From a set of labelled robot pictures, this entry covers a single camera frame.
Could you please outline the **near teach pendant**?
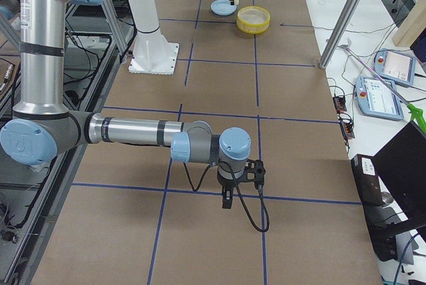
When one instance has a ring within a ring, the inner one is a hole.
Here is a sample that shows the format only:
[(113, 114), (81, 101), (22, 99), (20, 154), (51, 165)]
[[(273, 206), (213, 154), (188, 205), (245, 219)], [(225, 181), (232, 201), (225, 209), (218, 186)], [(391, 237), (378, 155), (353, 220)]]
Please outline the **near teach pendant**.
[(378, 79), (358, 77), (355, 91), (358, 107), (365, 116), (391, 121), (404, 119), (399, 99)]

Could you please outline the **black computer box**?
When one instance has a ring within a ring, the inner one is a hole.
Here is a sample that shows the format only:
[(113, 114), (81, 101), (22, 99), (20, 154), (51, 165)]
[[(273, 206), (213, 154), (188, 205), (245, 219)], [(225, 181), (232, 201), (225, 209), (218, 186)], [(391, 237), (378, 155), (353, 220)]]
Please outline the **black computer box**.
[(391, 194), (381, 190), (379, 176), (370, 156), (355, 155), (351, 159), (351, 169), (363, 206), (387, 206), (393, 203), (394, 198)]

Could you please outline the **green-handled reacher grabber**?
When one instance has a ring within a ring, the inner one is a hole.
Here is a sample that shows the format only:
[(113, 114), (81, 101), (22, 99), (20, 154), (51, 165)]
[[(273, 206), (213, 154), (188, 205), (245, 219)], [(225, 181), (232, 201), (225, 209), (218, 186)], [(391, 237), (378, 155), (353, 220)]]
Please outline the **green-handled reacher grabber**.
[(372, 75), (374, 75), (382, 84), (384, 84), (409, 110), (411, 113), (411, 121), (415, 121), (419, 128), (425, 133), (426, 124), (425, 119), (423, 118), (423, 110), (415, 107), (407, 99), (405, 99), (400, 93), (397, 92), (392, 86), (387, 83), (389, 80), (383, 79), (377, 72), (375, 72), (365, 61), (363, 61), (358, 55), (356, 55), (350, 48), (349, 45), (338, 45), (339, 49), (344, 50), (349, 55), (353, 56), (355, 60), (363, 65)]

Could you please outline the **far teach pendant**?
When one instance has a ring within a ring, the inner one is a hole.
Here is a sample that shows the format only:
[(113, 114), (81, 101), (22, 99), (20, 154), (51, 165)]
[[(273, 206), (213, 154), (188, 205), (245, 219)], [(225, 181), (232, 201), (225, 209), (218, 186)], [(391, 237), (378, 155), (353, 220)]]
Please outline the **far teach pendant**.
[(374, 69), (383, 78), (411, 87), (415, 76), (415, 58), (395, 50), (381, 49), (375, 55)]

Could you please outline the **black monitor panel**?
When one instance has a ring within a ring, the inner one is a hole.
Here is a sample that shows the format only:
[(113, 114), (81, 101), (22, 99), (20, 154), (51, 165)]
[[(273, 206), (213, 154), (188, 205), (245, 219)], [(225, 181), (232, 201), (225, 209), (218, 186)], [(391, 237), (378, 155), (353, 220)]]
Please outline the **black monitor panel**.
[(372, 159), (373, 166), (408, 216), (425, 213), (425, 133), (411, 121)]

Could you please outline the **teach pendant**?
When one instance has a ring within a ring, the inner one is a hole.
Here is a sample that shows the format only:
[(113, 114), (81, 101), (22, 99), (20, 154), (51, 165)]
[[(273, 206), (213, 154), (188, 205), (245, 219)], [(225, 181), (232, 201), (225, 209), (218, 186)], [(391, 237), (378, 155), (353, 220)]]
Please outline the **teach pendant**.
[(355, 91), (358, 107), (365, 116), (391, 121), (404, 119), (399, 99), (378, 79), (358, 77)]
[(415, 58), (395, 50), (381, 49), (375, 55), (374, 69), (383, 78), (411, 87), (415, 76)]

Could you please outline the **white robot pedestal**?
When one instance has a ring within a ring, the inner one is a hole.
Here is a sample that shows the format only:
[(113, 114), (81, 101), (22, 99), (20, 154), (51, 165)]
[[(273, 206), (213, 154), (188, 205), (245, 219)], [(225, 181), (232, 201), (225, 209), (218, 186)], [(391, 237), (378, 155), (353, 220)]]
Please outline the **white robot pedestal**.
[(129, 65), (131, 73), (171, 75), (179, 44), (170, 43), (160, 30), (155, 0), (128, 0), (136, 38)]

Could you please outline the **far orange-black adapter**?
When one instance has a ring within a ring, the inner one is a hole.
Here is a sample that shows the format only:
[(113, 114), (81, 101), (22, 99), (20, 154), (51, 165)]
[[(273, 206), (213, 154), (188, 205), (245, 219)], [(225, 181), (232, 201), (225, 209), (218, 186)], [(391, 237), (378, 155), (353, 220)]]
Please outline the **far orange-black adapter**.
[(335, 89), (339, 89), (341, 91), (340, 95), (337, 95), (335, 91), (333, 92), (333, 104), (336, 109), (336, 113), (343, 113), (347, 111), (346, 107), (346, 97), (345, 92), (342, 88), (334, 86)]

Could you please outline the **near orange-black adapter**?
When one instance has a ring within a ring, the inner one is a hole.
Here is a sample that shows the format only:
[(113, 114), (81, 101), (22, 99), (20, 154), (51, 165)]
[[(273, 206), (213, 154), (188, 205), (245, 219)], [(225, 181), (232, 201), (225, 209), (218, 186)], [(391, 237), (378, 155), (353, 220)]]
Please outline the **near orange-black adapter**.
[(347, 113), (340, 113), (337, 116), (338, 116), (343, 139), (346, 141), (348, 141), (349, 139), (354, 139), (355, 138), (355, 134), (353, 131), (354, 121), (352, 117)]

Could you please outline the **light blue plate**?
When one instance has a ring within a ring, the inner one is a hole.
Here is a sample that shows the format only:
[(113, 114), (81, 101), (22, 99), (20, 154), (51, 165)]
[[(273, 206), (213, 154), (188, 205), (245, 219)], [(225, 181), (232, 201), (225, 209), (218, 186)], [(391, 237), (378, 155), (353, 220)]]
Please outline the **light blue plate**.
[(231, 4), (229, 0), (216, 0), (211, 3), (210, 9), (214, 14), (225, 17), (232, 15), (237, 6)]

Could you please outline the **yellow plastic steamer basket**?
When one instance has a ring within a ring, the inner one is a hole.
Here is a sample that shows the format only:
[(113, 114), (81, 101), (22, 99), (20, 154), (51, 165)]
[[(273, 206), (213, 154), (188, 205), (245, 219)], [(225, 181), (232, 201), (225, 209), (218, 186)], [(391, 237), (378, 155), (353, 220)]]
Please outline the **yellow plastic steamer basket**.
[(270, 26), (270, 13), (258, 6), (247, 6), (237, 12), (236, 25), (244, 33), (257, 35), (265, 32)]

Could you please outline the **aluminium frame post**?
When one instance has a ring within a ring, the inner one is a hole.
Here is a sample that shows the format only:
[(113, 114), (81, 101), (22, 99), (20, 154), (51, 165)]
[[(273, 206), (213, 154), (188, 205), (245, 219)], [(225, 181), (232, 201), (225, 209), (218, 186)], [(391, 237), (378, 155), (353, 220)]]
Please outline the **aluminium frame post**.
[(359, 2), (360, 0), (347, 0), (345, 2), (337, 23), (335, 24), (332, 34), (322, 53), (321, 59), (319, 60), (319, 68), (325, 69), (327, 67)]

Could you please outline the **orange-black adapter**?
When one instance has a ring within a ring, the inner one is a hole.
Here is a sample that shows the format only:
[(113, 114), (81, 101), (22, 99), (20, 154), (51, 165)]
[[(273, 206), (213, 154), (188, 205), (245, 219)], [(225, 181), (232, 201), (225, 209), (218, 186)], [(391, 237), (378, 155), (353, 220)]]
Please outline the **orange-black adapter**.
[(354, 139), (355, 138), (355, 134), (353, 131), (354, 121), (352, 117), (347, 113), (340, 113), (337, 116), (338, 116), (343, 139), (346, 141), (348, 141), (349, 139)]
[(333, 92), (333, 104), (336, 109), (336, 113), (343, 113), (347, 111), (346, 107), (346, 97), (345, 92), (342, 88), (334, 86), (335, 89), (339, 89), (341, 91), (340, 95), (337, 95), (335, 91)]

